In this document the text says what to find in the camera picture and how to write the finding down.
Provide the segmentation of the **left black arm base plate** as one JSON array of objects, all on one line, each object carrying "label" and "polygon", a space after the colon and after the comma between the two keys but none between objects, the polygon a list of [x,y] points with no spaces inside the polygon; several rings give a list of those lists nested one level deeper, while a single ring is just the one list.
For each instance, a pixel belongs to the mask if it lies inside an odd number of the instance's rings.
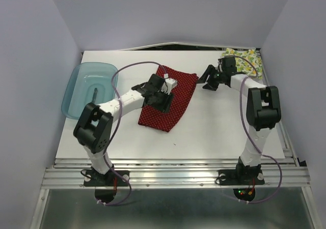
[{"label": "left black arm base plate", "polygon": [[108,171],[105,175],[93,169],[82,169],[81,175],[84,177],[85,187],[127,187],[127,183],[116,174]]}]

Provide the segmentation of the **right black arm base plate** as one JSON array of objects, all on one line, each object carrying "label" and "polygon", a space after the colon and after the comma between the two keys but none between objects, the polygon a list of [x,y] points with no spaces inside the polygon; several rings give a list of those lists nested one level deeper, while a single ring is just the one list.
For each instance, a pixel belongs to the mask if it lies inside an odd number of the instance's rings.
[{"label": "right black arm base plate", "polygon": [[216,184],[222,186],[244,186],[244,185],[264,185],[264,178],[259,178],[261,172],[238,173],[234,169],[218,170],[218,176],[215,179]]}]

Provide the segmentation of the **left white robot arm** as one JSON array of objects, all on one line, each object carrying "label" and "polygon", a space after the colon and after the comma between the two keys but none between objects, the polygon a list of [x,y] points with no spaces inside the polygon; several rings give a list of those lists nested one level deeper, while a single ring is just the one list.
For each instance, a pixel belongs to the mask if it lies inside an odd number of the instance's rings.
[{"label": "left white robot arm", "polygon": [[147,82],[133,86],[127,93],[117,98],[101,103],[88,103],[73,130],[73,136],[82,145],[91,160],[92,172],[87,178],[96,178],[101,185],[113,181],[114,165],[108,158],[107,148],[111,143],[113,123],[119,127],[124,115],[151,106],[166,113],[174,95],[172,90],[177,86],[177,80],[152,74]]}]

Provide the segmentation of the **red polka dot skirt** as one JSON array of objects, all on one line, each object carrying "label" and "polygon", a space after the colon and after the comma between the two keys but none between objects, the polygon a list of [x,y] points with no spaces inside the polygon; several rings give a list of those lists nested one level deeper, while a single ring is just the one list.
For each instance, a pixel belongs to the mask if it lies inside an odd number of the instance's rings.
[{"label": "red polka dot skirt", "polygon": [[165,66],[170,78],[177,81],[172,89],[174,95],[168,113],[162,113],[152,106],[142,108],[138,124],[164,132],[170,132],[184,115],[199,79],[195,73],[184,73]]}]

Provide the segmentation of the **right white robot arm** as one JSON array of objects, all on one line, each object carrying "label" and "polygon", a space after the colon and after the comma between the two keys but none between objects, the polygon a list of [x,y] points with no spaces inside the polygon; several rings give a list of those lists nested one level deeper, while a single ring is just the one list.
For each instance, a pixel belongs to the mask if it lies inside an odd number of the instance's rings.
[{"label": "right white robot arm", "polygon": [[235,169],[220,169],[216,182],[222,186],[263,185],[263,148],[271,130],[281,120],[279,90],[239,72],[237,58],[236,55],[220,58],[218,66],[209,65],[197,81],[210,91],[216,91],[220,84],[227,85],[238,90],[241,98],[247,99],[247,107],[240,109],[241,123],[247,136],[245,148]]}]

